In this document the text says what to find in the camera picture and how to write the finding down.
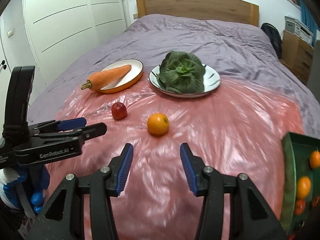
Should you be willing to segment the left blue gloved hand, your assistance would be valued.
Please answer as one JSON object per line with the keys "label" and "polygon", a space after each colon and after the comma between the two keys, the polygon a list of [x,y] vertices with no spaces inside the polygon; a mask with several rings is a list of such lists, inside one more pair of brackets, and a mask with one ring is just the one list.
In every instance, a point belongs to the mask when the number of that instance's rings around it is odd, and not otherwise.
{"label": "left blue gloved hand", "polygon": [[45,166],[34,170],[35,181],[28,180],[25,168],[1,169],[1,200],[11,209],[23,209],[29,218],[34,218],[42,211],[50,175]]}

